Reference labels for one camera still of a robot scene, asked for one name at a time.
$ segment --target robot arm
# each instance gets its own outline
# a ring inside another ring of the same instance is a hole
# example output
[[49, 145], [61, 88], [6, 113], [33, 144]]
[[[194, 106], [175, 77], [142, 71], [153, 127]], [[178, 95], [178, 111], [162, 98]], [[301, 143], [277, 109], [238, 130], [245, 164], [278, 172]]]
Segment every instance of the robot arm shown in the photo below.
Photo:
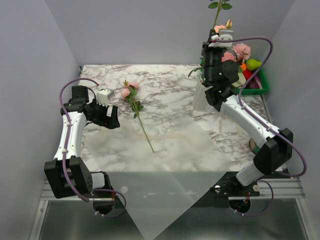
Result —
[[[244, 110], [232, 86], [234, 82], [239, 80], [239, 65], [232, 60], [221, 61], [222, 56], [231, 45], [230, 42], [216, 42], [217, 39], [232, 40], [233, 31], [221, 29], [217, 34], [211, 30], [208, 42], [204, 42], [202, 45], [201, 54], [204, 57], [202, 84], [207, 88], [211, 87], [205, 92], [206, 99], [209, 105], [217, 111], [236, 121], [260, 147], [260, 151], [254, 157], [253, 162], [231, 179], [233, 189], [241, 189], [264, 175], [272, 174], [292, 156], [292, 147], [269, 130], [277, 131], [290, 142], [293, 142], [293, 133], [287, 128], [281, 130], [265, 121], [242, 102], [244, 107], [250, 110], [254, 116]], [[262, 126], [257, 119], [265, 122], [268, 128]]]
[[109, 177], [105, 172], [91, 173], [81, 159], [81, 145], [83, 131], [88, 121], [108, 129], [120, 127], [118, 121], [118, 107], [109, 104], [109, 98], [114, 94], [112, 90], [103, 89], [97, 93], [97, 98], [89, 103], [88, 88], [73, 86], [72, 98], [64, 106], [70, 117], [70, 135], [64, 149], [67, 135], [68, 120], [62, 114], [62, 134], [58, 150], [53, 161], [46, 162], [44, 172], [57, 199], [74, 196], [75, 193], [66, 181], [62, 168], [63, 153], [66, 151], [66, 166], [68, 176], [73, 185], [82, 195], [88, 195], [95, 189], [111, 189]]

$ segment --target white marble surface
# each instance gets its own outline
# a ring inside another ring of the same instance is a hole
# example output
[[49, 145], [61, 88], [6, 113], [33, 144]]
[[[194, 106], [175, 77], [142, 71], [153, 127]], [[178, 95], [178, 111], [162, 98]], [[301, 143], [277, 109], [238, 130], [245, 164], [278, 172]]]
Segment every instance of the white marble surface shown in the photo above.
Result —
[[[174, 111], [184, 111], [207, 132], [212, 144], [231, 159], [232, 165], [229, 171], [240, 171], [254, 157], [249, 148], [250, 136], [228, 116], [217, 112], [209, 105], [205, 111], [193, 109], [191, 103], [200, 77], [198, 73], [188, 78], [188, 73], [194, 67], [193, 65], [85, 65], [81, 77], [96, 80], [100, 85], [113, 89], [115, 96], [111, 99], [111, 103], [119, 107], [120, 115], [130, 118], [133, 117], [133, 112], [128, 103], [121, 99], [123, 82], [124, 80], [138, 82], [141, 89], [137, 98], [145, 106], [141, 112], [144, 118], [156, 123], [159, 116], [166, 116], [170, 120], [170, 115]], [[97, 91], [91, 82], [82, 80], [79, 84]], [[266, 119], [260, 96], [244, 96], [243, 100]], [[83, 141], [99, 130], [99, 126], [90, 124], [83, 133], [82, 159], [91, 171], [99, 170], [99, 167]]]

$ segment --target light purple wall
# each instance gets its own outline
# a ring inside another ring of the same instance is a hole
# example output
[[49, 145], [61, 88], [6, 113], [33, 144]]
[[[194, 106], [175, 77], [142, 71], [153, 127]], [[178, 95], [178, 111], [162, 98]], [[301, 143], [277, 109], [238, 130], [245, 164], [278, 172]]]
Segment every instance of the light purple wall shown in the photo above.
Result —
[[[301, 177], [308, 209], [320, 227], [320, 1], [296, 0], [273, 38], [274, 51], [266, 65], [271, 91], [267, 95], [274, 122], [293, 131], [308, 169]], [[292, 173], [302, 170], [294, 153]]]
[[79, 67], [44, 0], [2, 0], [0, 29], [0, 238], [26, 240]]
[[[46, 0], [81, 64], [198, 64], [216, 10], [209, 0]], [[272, 38], [294, 0], [231, 0], [219, 24], [234, 20], [235, 37]], [[263, 42], [249, 43], [254, 56]]]

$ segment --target transparent plastic sheet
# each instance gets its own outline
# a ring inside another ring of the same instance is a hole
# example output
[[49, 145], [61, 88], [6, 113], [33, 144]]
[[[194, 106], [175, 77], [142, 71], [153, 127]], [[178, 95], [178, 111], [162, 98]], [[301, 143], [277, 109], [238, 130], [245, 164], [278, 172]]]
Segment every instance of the transparent plastic sheet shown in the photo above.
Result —
[[84, 143], [146, 240], [153, 240], [199, 200], [229, 169], [230, 158], [184, 112], [143, 119], [119, 118]]

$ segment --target red fruit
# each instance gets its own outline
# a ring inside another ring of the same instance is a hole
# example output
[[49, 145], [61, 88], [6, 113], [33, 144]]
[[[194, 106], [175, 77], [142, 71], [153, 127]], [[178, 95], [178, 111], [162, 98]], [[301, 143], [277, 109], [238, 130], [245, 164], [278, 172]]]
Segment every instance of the red fruit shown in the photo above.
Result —
[[249, 70], [243, 71], [243, 75], [245, 77], [245, 80], [248, 80], [252, 76], [252, 74], [253, 73], [251, 71], [249, 71]]

